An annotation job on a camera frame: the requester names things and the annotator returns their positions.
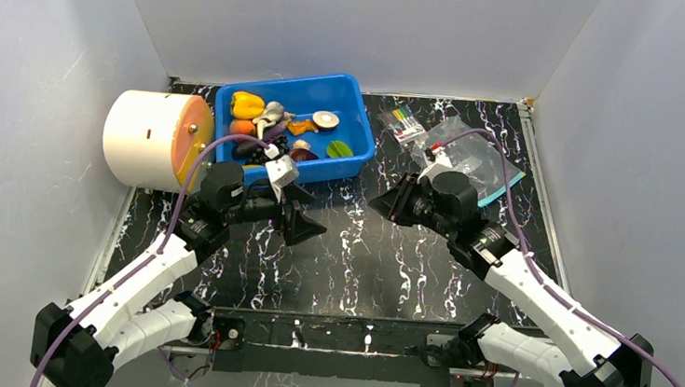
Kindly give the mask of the clear zip top bag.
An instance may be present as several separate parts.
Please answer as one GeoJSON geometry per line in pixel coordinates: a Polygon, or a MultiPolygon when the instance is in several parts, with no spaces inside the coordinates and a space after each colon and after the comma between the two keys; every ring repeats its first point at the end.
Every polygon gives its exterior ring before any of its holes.
{"type": "MultiPolygon", "coordinates": [[[[412,159],[420,168],[428,161],[425,158],[425,147],[441,145],[454,136],[471,129],[460,117],[449,117],[424,133],[412,146],[412,159]]],[[[502,168],[503,159],[497,148],[484,136],[471,134],[445,145],[445,155],[454,170],[468,175],[470,182],[478,192],[478,205],[485,208],[505,194],[505,178],[502,168]]]]}

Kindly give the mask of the yellow bell pepper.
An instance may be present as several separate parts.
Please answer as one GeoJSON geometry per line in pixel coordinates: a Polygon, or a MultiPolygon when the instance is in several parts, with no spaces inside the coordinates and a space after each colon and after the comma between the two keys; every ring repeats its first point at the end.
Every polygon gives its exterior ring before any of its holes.
{"type": "Polygon", "coordinates": [[[231,116],[239,120],[252,121],[265,112],[266,104],[260,96],[248,91],[233,92],[230,103],[231,116]]]}

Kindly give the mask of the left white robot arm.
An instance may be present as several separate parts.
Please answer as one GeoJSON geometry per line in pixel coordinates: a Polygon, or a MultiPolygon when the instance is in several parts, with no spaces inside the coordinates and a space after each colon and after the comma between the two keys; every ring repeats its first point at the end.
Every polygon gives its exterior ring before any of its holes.
{"type": "Polygon", "coordinates": [[[292,246],[325,233],[303,215],[315,201],[289,158],[266,165],[250,185],[237,162],[207,167],[195,193],[181,190],[168,228],[109,280],[64,307],[47,304],[34,319],[29,387],[105,387],[116,370],[172,340],[200,346],[212,337],[211,308],[183,292],[156,309],[145,305],[229,240],[231,225],[270,222],[292,246]]]}

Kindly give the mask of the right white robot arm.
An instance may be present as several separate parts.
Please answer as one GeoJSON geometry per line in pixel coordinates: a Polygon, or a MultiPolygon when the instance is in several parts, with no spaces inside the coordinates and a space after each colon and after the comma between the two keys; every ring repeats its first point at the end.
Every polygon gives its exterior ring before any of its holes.
{"type": "Polygon", "coordinates": [[[426,364],[496,363],[545,387],[650,387],[641,356],[652,352],[648,341],[634,335],[622,343],[577,316],[570,296],[529,267],[514,236],[483,215],[464,174],[406,173],[369,204],[395,225],[423,226],[445,238],[455,261],[517,304],[548,337],[542,342],[483,313],[453,337],[429,335],[418,349],[426,364]]]}

